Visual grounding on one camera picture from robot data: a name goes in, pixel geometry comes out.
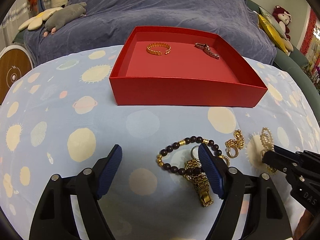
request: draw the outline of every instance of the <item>red plush monkey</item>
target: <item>red plush monkey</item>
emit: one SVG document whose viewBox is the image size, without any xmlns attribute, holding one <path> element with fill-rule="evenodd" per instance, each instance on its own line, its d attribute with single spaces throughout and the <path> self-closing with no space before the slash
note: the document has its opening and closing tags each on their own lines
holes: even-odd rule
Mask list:
<svg viewBox="0 0 320 240">
<path fill-rule="evenodd" d="M 288 24 L 291 22 L 291 15 L 288 11 L 286 11 L 284 8 L 280 6 L 276 6 L 273 11 L 273 17 L 276 19 L 276 21 L 279 23 L 282 30 L 285 32 L 285 36 L 288 40 L 290 40 L 290 36 L 288 33 L 290 32 L 288 28 Z"/>
</svg>

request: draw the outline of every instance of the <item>gold bangle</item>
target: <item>gold bangle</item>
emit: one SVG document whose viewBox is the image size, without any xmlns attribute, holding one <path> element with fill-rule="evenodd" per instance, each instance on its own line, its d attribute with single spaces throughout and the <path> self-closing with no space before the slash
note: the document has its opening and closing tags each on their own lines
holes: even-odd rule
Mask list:
<svg viewBox="0 0 320 240">
<path fill-rule="evenodd" d="M 235 155 L 232 155 L 231 154 L 231 148 L 235 149 L 236 153 Z M 230 158 L 236 158 L 238 155 L 239 155 L 239 149 L 237 146 L 230 146 L 230 147 L 227 147 L 227 155 L 230 157 Z"/>
<path fill-rule="evenodd" d="M 147 52 L 152 54 L 152 55 L 157 55 L 157 56 L 161 56 L 162 55 L 161 51 L 151 50 L 150 48 L 152 48 L 152 47 L 165 47 L 165 48 L 167 48 L 167 50 L 165 51 L 165 55 L 169 54 L 170 51 L 171 51 L 171 46 L 169 44 L 156 42 L 156 43 L 149 44 L 147 46 Z"/>
<path fill-rule="evenodd" d="M 226 162 L 226 165 L 229 167 L 230 166 L 230 160 L 227 156 L 224 155 L 220 155 L 219 158 L 221 158 L 222 160 L 224 160 Z"/>
</svg>

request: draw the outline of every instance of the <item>red box lid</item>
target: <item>red box lid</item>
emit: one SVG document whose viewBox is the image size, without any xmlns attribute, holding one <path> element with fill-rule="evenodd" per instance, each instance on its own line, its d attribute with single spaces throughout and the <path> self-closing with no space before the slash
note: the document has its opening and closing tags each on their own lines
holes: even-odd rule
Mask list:
<svg viewBox="0 0 320 240">
<path fill-rule="evenodd" d="M 169 44 L 171 52 L 149 54 L 147 46 L 155 42 Z M 220 59 L 209 57 L 195 43 L 207 43 Z M 254 107 L 268 90 L 219 35 L 164 26 L 135 27 L 109 80 L 118 105 Z"/>
</svg>

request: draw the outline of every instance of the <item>yellow pillow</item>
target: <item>yellow pillow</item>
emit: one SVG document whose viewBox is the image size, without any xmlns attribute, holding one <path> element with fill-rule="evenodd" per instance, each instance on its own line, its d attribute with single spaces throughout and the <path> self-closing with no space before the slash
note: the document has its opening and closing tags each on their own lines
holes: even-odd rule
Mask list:
<svg viewBox="0 0 320 240">
<path fill-rule="evenodd" d="M 266 32 L 268 37 L 273 41 L 273 43 L 279 49 L 281 49 L 284 53 L 288 53 L 287 49 L 284 46 L 283 40 L 280 37 L 277 30 L 262 15 L 258 14 L 258 18 L 259 18 L 259 24 L 262 26 L 263 30 Z"/>
</svg>

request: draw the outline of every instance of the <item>silver ring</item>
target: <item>silver ring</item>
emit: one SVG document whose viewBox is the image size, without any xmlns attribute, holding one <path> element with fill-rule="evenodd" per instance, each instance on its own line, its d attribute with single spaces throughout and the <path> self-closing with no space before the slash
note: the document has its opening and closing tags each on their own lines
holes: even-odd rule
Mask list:
<svg viewBox="0 0 320 240">
<path fill-rule="evenodd" d="M 199 147 L 199 145 L 196 145 L 196 146 L 194 146 L 194 147 L 191 149 L 191 157 L 192 157 L 193 159 L 195 159 L 196 161 L 200 162 L 200 160 L 197 159 L 197 158 L 193 155 L 193 150 L 194 150 L 195 148 L 198 148 L 198 147 Z"/>
</svg>

